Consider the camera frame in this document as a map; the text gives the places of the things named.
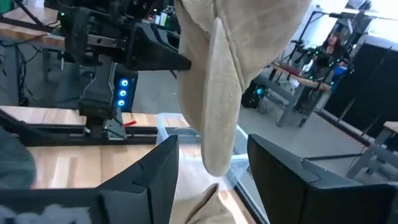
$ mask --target clear plastic container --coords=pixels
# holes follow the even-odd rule
[[[214,183],[219,183],[221,191],[231,190],[249,167],[247,154],[248,136],[239,126],[236,127],[236,139],[229,170],[223,177],[213,177],[206,171],[200,152],[201,136],[189,126],[182,114],[158,114],[157,127],[157,144],[167,139],[170,135],[175,134],[178,136],[180,164],[177,188],[179,185],[181,187],[189,185],[193,189],[177,191],[184,192],[184,195],[176,195],[177,198],[201,194]]]

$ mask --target person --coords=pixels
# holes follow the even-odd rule
[[[319,49],[322,52],[326,53],[327,57],[325,57],[324,55],[319,55],[313,58],[314,64],[308,71],[310,76],[315,77],[321,68],[327,67],[329,65],[329,57],[332,57],[334,61],[337,61],[341,58],[349,59],[349,55],[345,48],[342,46],[341,40],[336,33],[331,33],[328,38],[322,43],[322,45],[319,46]],[[338,62],[337,66],[344,66],[344,64],[344,61],[341,60]],[[303,89],[300,98],[297,100],[297,103],[294,106],[295,111],[302,110],[311,91],[311,87],[305,87]]]

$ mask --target workbench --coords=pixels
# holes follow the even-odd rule
[[[283,99],[287,100],[288,103],[285,105],[281,105],[279,100],[273,97],[272,95],[266,95],[271,101],[273,101],[277,106],[280,106],[283,109],[282,116],[279,118],[277,125],[279,127],[282,127],[283,124],[285,123],[286,119],[288,116],[292,113],[292,110],[297,102],[297,100],[300,98],[300,95],[303,92],[303,89],[305,87],[310,87],[313,88],[314,90],[317,90],[317,94],[315,98],[317,100],[312,100],[312,103],[309,105],[308,109],[306,112],[302,115],[302,120],[299,124],[299,126],[303,126],[308,119],[308,117],[311,115],[312,111],[315,109],[319,98],[322,96],[324,91],[329,91],[331,89],[331,86],[326,84],[326,83],[320,83],[320,82],[315,82],[312,80],[309,80],[307,78],[300,77],[296,74],[290,73],[288,70],[282,68],[278,63],[273,62],[270,64],[270,68],[273,69],[272,73],[274,75],[270,76],[269,79],[262,79],[261,85],[264,85],[265,88],[268,90],[272,90],[275,93],[277,93],[279,96],[281,96]],[[273,81],[273,78],[275,76],[276,72],[284,73],[287,75],[287,82],[289,82],[290,85],[295,85],[297,86],[294,93],[291,93],[291,91],[286,90],[285,88],[282,88],[278,83]]]
[[[49,108],[0,106],[13,117],[32,124],[84,124],[77,111]],[[170,127],[188,127],[184,119],[165,117]],[[156,126],[154,114],[123,113],[124,122],[136,126]],[[138,161],[155,145],[30,147],[37,166],[35,189],[96,187]],[[180,158],[200,156],[196,148],[180,146]],[[213,181],[209,174],[180,163],[175,198],[187,198],[203,192]],[[234,190],[221,190],[219,197],[233,214],[236,223],[256,223]]]
[[[26,6],[26,8],[38,18],[43,24],[52,24],[57,26],[57,11],[43,7],[43,5],[35,4],[35,6]],[[24,22],[34,21],[21,9],[17,8],[13,11],[5,13],[4,17],[16,19]],[[12,26],[0,23],[0,40],[5,47],[4,51],[4,70],[7,73],[7,89],[9,96],[9,104],[19,105],[19,80],[21,64],[19,63],[20,51],[17,47],[19,43],[27,43],[36,47],[42,47],[43,55],[43,79],[48,80],[49,72],[49,49],[63,50],[64,38],[46,32],[27,29],[24,27]]]
[[[358,161],[356,161],[348,171],[347,177],[354,178],[362,168],[367,167],[368,170],[366,172],[368,174],[377,172],[389,180],[397,181],[397,174],[392,174],[383,167],[383,164],[390,164],[395,169],[398,169],[398,155],[394,154],[393,149],[383,147],[383,144],[396,133],[398,133],[398,122],[386,121],[384,123],[384,129],[376,137],[374,142],[369,145],[368,150],[362,154]]]

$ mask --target laboratory floor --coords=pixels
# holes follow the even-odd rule
[[[20,46],[25,57],[29,59],[35,50],[28,45]],[[51,71],[49,82],[42,79],[42,57],[38,54],[27,66],[26,83],[34,98],[30,98],[31,106],[51,106],[51,97],[56,90],[58,81],[62,76],[60,61],[56,54],[51,57]],[[6,77],[0,76],[0,105],[7,104]],[[178,103],[177,81],[168,71],[140,72],[137,81],[136,96],[133,105],[135,113],[180,113]],[[298,121],[288,121],[278,128],[275,121],[279,119],[281,110],[270,101],[262,102],[262,113],[241,108],[239,125],[248,134],[258,134],[284,149],[302,157],[331,156],[336,154],[359,153],[364,146],[342,133],[316,114],[312,114],[304,127],[298,128]],[[345,175],[354,158],[316,161],[318,165],[331,170],[339,175]],[[377,183],[385,181],[377,175],[368,176],[360,173],[357,178],[363,183]],[[249,173],[242,177],[242,183],[251,193],[254,201],[264,210],[256,187]]]

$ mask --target wooden tabletop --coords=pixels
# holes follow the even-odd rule
[[[49,9],[40,6],[40,4],[36,6],[26,6],[26,8],[41,21],[43,24],[52,24],[57,21],[57,11],[53,9]],[[34,24],[34,21],[21,9],[17,8],[11,12],[7,12],[4,17],[10,19],[16,19],[18,21],[30,22]],[[32,39],[32,42],[51,45],[63,48],[64,41],[63,39],[55,38],[52,36],[48,36],[46,32],[32,30],[28,28],[23,28],[19,26],[13,26],[9,24],[0,23],[0,36],[7,37],[8,39],[16,40],[16,41],[24,41]]]
[[[283,73],[289,74],[289,72],[284,70],[282,67],[280,67],[278,65],[278,63],[274,63],[274,62],[271,63],[271,67],[273,69],[276,69],[278,72],[283,72]],[[311,88],[317,88],[319,85],[319,82],[314,82],[307,78],[303,78],[303,77],[296,76],[293,74],[290,74],[290,78],[297,80],[303,86],[307,86],[307,87],[311,87]],[[319,89],[329,91],[331,89],[331,87],[330,87],[330,85],[327,85],[326,83],[321,83],[321,85],[319,86]]]
[[[27,123],[83,124],[85,118],[77,111],[48,108],[21,108],[0,106],[13,117]],[[164,118],[166,126],[187,127],[181,118]],[[123,121],[136,120],[136,126],[156,126],[154,114],[123,113]],[[37,189],[96,187],[138,161],[152,145],[134,146],[69,146],[31,147],[37,166]],[[199,146],[180,146],[180,158],[200,155]],[[201,162],[180,160],[175,198],[187,198],[202,193],[214,182]],[[238,224],[255,223],[234,190],[222,190],[219,197],[227,206]]]
[[[384,127],[390,129],[391,131],[398,133],[398,121],[386,121]]]

